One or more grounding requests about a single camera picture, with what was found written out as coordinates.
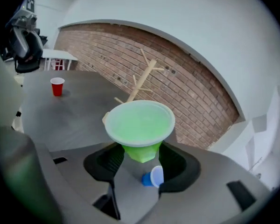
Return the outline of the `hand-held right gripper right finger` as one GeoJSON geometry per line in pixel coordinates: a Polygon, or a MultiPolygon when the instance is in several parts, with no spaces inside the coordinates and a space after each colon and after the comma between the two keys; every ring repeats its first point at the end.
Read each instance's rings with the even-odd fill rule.
{"type": "Polygon", "coordinates": [[[218,153],[164,142],[159,161],[164,183],[143,224],[245,224],[270,196],[259,179],[218,153]]]}

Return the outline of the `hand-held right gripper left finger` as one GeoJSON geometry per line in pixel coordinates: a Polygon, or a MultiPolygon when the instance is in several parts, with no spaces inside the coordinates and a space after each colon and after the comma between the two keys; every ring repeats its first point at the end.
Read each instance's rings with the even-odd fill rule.
{"type": "Polygon", "coordinates": [[[86,156],[108,143],[50,152],[45,144],[36,143],[45,181],[61,210],[65,224],[119,224],[93,204],[110,191],[110,184],[95,180],[83,166],[86,156]]]}

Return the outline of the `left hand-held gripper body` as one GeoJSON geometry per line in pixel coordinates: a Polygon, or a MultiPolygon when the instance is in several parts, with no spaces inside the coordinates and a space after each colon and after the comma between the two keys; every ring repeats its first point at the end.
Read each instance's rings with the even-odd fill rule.
{"type": "Polygon", "coordinates": [[[39,59],[46,40],[42,39],[37,28],[35,0],[24,0],[5,25],[4,60],[39,59]]]}

